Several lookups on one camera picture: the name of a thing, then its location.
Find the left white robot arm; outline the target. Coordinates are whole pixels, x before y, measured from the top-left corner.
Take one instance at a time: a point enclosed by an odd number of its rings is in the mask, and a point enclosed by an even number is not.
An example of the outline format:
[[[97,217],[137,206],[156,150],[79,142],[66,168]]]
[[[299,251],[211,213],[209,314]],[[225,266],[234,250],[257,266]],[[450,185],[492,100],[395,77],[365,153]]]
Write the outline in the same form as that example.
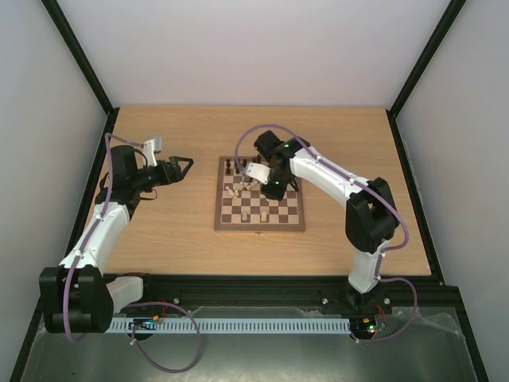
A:
[[[140,275],[119,276],[108,283],[103,274],[123,229],[131,222],[143,193],[182,181],[192,168],[191,158],[158,160],[156,142],[140,147],[108,147],[107,175],[100,181],[92,218],[71,251],[56,267],[39,276],[45,328],[64,333],[104,333],[123,308],[142,299]]]

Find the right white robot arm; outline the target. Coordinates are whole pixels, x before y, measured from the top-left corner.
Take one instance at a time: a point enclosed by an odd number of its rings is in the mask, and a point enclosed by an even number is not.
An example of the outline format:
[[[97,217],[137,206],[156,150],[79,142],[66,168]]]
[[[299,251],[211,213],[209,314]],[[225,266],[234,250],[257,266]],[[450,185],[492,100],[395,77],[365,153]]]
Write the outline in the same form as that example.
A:
[[[346,236],[354,247],[347,302],[353,310],[365,311],[375,301],[372,289],[379,280],[383,253],[399,225],[387,182],[359,177],[323,157],[307,141],[284,142],[273,131],[259,135],[254,148],[266,164],[251,163],[245,174],[261,184],[266,198],[282,200],[287,186],[301,178],[344,208]]]

